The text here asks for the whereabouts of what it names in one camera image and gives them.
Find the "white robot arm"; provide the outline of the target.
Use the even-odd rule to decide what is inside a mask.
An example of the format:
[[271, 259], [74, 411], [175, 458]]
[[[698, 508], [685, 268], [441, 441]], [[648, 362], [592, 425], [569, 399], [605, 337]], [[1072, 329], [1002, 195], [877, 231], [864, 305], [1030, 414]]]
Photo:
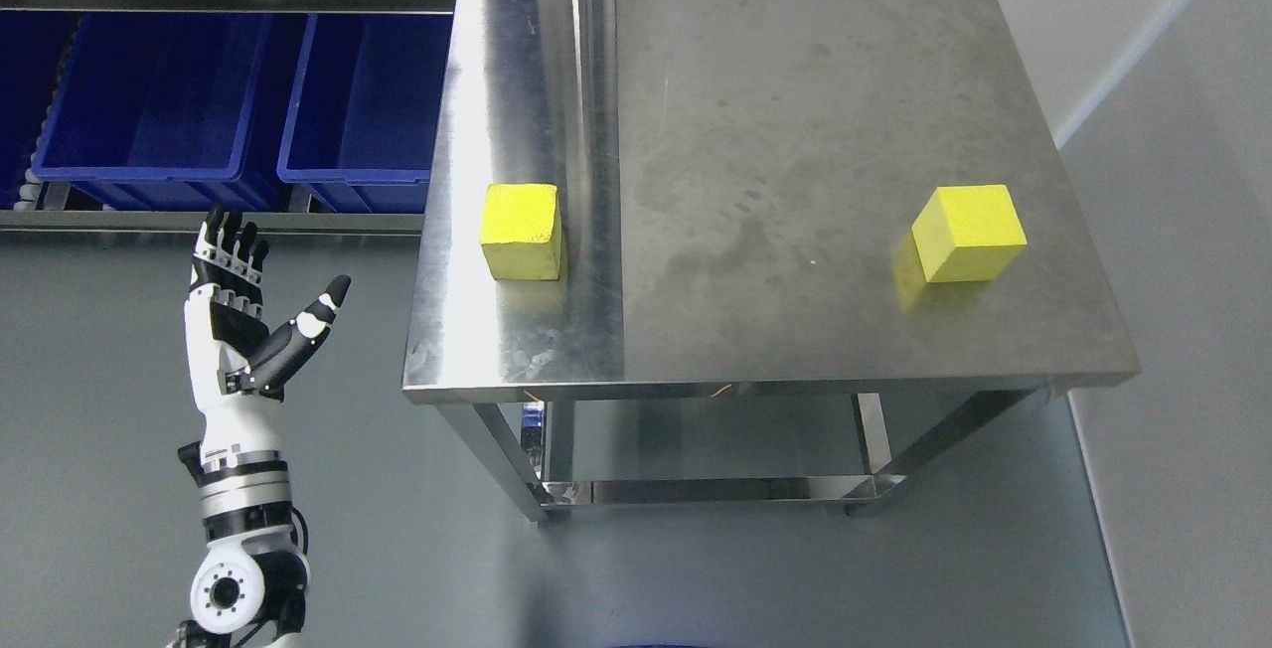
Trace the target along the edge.
[[304, 647], [309, 530], [287, 463], [259, 449], [204, 466], [198, 440], [177, 456], [200, 493], [206, 554], [188, 589], [190, 616], [169, 644], [244, 647], [272, 626], [268, 647]]

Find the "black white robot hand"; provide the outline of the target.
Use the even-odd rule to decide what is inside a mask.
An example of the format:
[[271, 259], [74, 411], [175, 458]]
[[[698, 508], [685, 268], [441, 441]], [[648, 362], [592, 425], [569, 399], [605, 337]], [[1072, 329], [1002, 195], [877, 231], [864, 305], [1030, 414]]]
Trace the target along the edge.
[[240, 213], [212, 205], [191, 250], [183, 306], [188, 377], [204, 414], [197, 466], [211, 472], [281, 449], [285, 386], [331, 335], [351, 280], [337, 275], [277, 328], [263, 321], [268, 241]]

